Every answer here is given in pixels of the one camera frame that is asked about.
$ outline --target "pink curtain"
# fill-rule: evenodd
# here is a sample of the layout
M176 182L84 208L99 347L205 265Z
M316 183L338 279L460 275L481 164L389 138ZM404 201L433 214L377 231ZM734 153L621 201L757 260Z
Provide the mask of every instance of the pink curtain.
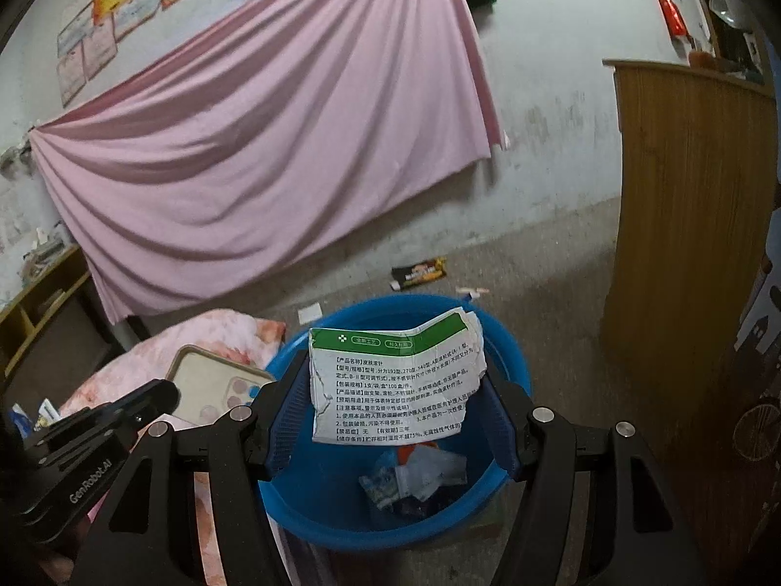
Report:
M500 130L464 0L253 0L30 141L116 322L290 265Z

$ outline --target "metal screw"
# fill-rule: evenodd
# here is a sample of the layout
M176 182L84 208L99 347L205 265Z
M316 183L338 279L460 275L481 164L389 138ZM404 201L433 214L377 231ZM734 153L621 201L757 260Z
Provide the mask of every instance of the metal screw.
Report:
M631 422L621 421L616 425L616 431L621 434L624 438L629 438L630 436L634 436L635 434L635 428L634 425L631 424Z
M245 421L252 416L252 410L247 405L237 405L230 411L229 416L234 421Z
M555 414L553 414L552 409L534 408L532 416L540 422L551 422Z
M158 438L163 436L165 432L168 431L168 423L163 421L154 422L152 425L149 426L149 429L147 430L147 434L149 436L152 436L154 438Z

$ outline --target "white wall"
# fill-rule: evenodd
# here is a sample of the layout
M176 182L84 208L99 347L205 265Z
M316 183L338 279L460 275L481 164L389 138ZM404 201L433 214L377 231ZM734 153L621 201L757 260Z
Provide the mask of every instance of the white wall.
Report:
M690 32L704 41L698 1L676 1ZM67 2L37 0L0 55L0 148L14 144L33 121L62 111L56 34ZM229 0L184 0L158 13L120 43L118 56L76 103L138 72L231 6ZM601 60L685 62L685 53L671 44L657 1L499 0L493 13L476 18L509 150L473 175L432 189L429 209L402 207L394 216L399 225L386 230L383 240L345 251L344 262L330 263L313 283L292 290L289 300L317 297L384 274L390 266L447 253L619 193L616 96L612 71ZM41 198L25 205L31 225L44 222L44 203ZM0 260L4 266L18 262L10 251ZM0 270L0 279L7 272Z

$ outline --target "blue bucket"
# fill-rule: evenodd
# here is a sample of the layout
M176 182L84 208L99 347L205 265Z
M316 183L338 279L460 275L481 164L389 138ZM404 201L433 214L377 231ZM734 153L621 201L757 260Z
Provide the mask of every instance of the blue bucket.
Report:
M317 326L346 330L406 330L456 306L474 310L483 325L485 349L500 374L520 383L531 395L526 362L513 336L496 319L461 300L438 295L391 295L364 301L322 318ZM299 333L268 364L275 377L284 375L295 353L307 348ZM477 512L508 479L493 460L472 399L460 434L439 445L467 458L468 491L440 513L410 523L388 510L380 511L366 497L358 477L369 473L388 448L333 445L311 441L314 409L310 406L290 458L290 465L270 483L259 483L267 513L302 540L336 551L399 548L458 526Z

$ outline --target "green stripe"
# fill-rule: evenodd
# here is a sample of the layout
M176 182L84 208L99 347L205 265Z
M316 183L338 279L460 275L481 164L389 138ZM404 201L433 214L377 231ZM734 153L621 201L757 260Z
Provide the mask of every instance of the green stripe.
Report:
M426 328L423 332L411 336L332 328L312 328L309 336L311 337L311 346L321 350L359 352L365 355L385 357L409 357L433 348L465 328L466 324L460 314L453 313Z

